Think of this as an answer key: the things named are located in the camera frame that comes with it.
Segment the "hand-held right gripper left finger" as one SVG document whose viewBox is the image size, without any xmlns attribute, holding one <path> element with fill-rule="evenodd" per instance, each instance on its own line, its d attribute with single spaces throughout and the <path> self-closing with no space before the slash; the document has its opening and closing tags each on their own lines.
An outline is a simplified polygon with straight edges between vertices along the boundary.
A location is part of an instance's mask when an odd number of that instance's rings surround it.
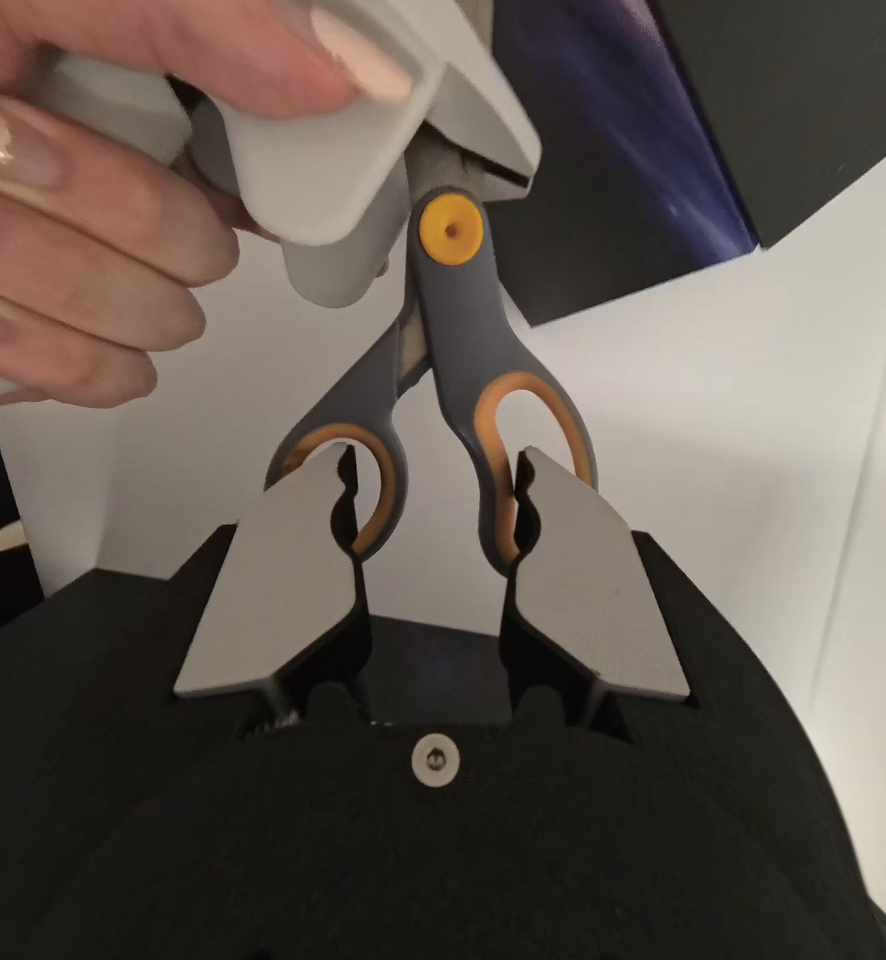
<svg viewBox="0 0 886 960">
<path fill-rule="evenodd" d="M 292 677 L 346 626 L 361 599 L 352 535 L 354 448 L 334 442 L 265 490 L 236 526 L 174 683 L 182 700 L 255 692 L 274 719 L 292 721 Z"/>
</svg>

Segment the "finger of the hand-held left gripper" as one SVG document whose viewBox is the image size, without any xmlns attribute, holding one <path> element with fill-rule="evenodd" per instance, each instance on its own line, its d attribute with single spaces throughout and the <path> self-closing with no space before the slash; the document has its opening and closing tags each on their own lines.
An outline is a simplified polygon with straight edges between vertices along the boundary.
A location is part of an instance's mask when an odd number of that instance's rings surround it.
<svg viewBox="0 0 886 960">
<path fill-rule="evenodd" d="M 421 126 L 529 186 L 542 147 L 488 47 L 450 1 L 321 2 L 412 77 L 403 102 L 366 97 L 333 113 L 273 120 L 205 99 L 187 149 L 266 232 L 323 247 L 346 238 Z"/>
<path fill-rule="evenodd" d="M 386 266 L 406 222 L 407 177 L 390 175 L 342 239 L 321 246 L 281 240 L 292 287 L 304 300 L 324 308 L 358 303 Z"/>
</svg>

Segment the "person's left hand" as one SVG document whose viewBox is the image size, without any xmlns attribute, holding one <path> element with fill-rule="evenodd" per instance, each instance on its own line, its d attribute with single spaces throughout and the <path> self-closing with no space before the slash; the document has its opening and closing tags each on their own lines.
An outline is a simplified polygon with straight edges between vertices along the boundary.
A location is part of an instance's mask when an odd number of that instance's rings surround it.
<svg viewBox="0 0 886 960">
<path fill-rule="evenodd" d="M 0 406 L 110 408 L 152 354 L 202 336 L 193 290 L 229 275 L 238 201 L 23 98 L 45 48 L 170 74 L 257 116 L 404 100 L 408 71 L 309 2 L 0 1 Z"/>
</svg>

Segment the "black box with purple print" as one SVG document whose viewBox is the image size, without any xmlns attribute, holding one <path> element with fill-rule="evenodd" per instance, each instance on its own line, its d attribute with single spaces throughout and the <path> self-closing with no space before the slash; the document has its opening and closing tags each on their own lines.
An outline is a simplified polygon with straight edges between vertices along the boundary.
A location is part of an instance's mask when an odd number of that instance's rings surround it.
<svg viewBox="0 0 886 960">
<path fill-rule="evenodd" d="M 542 142 L 492 204 L 533 327 L 769 249 L 886 158 L 886 1 L 500 1 Z"/>
</svg>

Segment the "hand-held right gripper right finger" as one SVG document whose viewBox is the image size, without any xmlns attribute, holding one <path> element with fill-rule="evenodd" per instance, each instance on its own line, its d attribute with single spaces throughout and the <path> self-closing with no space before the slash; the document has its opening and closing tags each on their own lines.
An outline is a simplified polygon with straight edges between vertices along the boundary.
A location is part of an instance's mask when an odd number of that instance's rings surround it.
<svg viewBox="0 0 886 960">
<path fill-rule="evenodd" d="M 520 511 L 501 624 L 514 709 L 547 687 L 569 724 L 591 724 L 609 694 L 669 703 L 688 679 L 618 511 L 536 447 L 518 462 Z"/>
</svg>

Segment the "grey and orange scissors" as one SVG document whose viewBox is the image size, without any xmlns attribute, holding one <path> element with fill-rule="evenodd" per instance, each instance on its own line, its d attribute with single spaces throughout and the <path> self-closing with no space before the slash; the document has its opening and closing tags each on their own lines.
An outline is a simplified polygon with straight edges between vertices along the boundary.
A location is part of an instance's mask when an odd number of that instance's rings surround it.
<svg viewBox="0 0 886 960">
<path fill-rule="evenodd" d="M 296 471 L 321 446 L 361 444 L 377 463 L 380 489 L 353 551 L 363 561 L 377 554 L 397 527 L 407 498 L 408 466 L 394 409 L 432 371 L 443 419 L 473 464 L 482 552 L 494 570 L 507 575 L 520 549 L 509 455 L 497 428 L 500 403 L 519 391 L 541 400 L 565 436 L 576 477 L 597 489 L 593 444 L 569 394 L 506 316 L 480 197 L 480 161 L 423 134 L 404 160 L 412 207 L 400 313 L 285 436 L 269 463 L 264 489 Z"/>
</svg>

